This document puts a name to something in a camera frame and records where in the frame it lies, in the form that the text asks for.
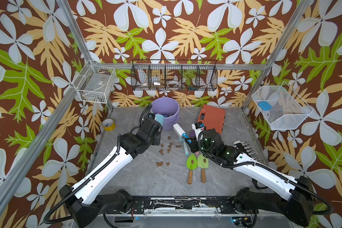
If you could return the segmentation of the light blue round trowel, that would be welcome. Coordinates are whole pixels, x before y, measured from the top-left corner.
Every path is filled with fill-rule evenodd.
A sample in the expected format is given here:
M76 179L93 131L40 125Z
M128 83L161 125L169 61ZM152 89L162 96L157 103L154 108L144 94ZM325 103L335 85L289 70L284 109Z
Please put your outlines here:
M157 121L161 126L164 125L164 116L161 114L155 114L155 121Z

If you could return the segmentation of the white brush blue handle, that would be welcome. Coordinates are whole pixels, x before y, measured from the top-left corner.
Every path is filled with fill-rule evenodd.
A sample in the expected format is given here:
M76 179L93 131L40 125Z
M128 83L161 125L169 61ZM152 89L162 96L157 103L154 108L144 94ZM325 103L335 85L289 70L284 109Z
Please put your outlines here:
M186 132L181 128L181 126L176 123L173 125L173 129L175 130L175 132L178 134L179 136L179 141L182 142L184 141L186 138L188 138Z

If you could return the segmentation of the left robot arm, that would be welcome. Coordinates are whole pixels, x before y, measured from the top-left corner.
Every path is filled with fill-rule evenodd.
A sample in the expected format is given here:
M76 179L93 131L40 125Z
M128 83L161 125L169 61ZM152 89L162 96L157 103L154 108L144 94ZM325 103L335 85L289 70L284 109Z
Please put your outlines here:
M140 118L140 124L129 132L117 136L117 143L110 154L85 178L60 190L61 201L44 216L45 224L55 224L73 219L80 228L91 224L100 214L132 208L132 196L125 190L101 195L107 183L136 156L151 145L160 145L164 117L148 114Z

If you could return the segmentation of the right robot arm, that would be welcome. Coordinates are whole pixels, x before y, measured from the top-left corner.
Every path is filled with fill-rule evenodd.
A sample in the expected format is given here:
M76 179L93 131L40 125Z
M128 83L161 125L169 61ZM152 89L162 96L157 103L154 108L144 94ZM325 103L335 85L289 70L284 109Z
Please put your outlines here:
M223 142L215 129L201 131L197 137L185 138L191 148L222 168L235 170L253 179L271 193L241 189L232 197L233 208L244 213L258 210L284 215L291 222L307 227L313 215L333 213L332 205L316 194L312 182L305 176L298 178L280 173L252 158L248 144Z

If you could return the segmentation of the green square trowel right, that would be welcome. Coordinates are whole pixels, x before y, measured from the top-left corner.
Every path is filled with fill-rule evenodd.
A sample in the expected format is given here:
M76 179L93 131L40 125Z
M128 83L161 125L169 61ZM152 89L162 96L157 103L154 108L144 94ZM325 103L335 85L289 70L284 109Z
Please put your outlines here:
M206 172L205 170L209 167L209 160L203 154L197 157L198 167L201 168L201 181L206 183Z

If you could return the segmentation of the purple plastic bucket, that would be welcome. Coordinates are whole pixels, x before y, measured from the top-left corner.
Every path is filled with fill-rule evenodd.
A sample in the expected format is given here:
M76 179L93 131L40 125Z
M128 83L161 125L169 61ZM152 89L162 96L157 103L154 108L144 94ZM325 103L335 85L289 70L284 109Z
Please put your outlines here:
M163 130L171 130L180 118L179 103L169 97L161 97L152 102L151 111L164 117Z

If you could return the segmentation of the red plastic tool case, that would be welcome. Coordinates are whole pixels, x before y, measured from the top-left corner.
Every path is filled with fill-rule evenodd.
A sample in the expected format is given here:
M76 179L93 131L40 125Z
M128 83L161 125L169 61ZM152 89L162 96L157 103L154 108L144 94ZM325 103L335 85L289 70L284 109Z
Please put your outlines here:
M219 134L222 134L225 123L226 111L221 108L204 105L199 113L198 122L202 122L207 130L215 129Z

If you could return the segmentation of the yellow tape roll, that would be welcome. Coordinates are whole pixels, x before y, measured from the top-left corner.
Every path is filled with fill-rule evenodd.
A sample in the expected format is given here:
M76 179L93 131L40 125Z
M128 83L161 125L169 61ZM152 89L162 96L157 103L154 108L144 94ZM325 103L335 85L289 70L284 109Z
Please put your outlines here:
M105 131L113 131L116 128L116 123L113 119L108 118L102 122L102 127Z

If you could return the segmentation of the black socket bit rack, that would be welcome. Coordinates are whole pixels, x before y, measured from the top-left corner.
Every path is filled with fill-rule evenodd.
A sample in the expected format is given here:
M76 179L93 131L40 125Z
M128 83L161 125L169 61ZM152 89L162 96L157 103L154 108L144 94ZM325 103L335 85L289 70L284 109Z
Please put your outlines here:
M260 158L259 158L258 154L253 150L252 146L249 143L237 140L233 144L234 144L234 147L241 154L246 154L250 158L252 158L252 159L254 159L256 161L260 161Z

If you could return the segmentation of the steel combination wrench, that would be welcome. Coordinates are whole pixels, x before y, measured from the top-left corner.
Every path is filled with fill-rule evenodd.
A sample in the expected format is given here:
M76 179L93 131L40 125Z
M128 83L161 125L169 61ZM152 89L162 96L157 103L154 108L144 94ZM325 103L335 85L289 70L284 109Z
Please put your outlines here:
M176 208L181 208L184 209L184 204L183 203L173 203L173 202L167 202L167 201L160 201L160 200L155 200L154 205L165 205L165 206L171 206L171 207L176 207Z

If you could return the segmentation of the blue object in basket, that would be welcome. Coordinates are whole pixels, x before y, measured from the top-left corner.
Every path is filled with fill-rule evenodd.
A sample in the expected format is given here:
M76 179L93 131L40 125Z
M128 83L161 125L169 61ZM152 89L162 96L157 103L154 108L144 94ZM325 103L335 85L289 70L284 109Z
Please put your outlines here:
M269 111L272 108L272 105L269 104L267 101L261 101L258 103L258 106L263 110L263 111Z

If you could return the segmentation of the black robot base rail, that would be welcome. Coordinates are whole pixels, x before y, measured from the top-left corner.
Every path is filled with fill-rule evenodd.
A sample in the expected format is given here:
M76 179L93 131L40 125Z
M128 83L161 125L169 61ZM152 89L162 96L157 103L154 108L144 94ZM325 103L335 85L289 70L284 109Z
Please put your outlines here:
M175 196L175 197L146 197L134 196L129 213L146 214L148 211L171 211L173 213L200 213L212 214L254 214L258 210L243 210L234 203L232 196Z

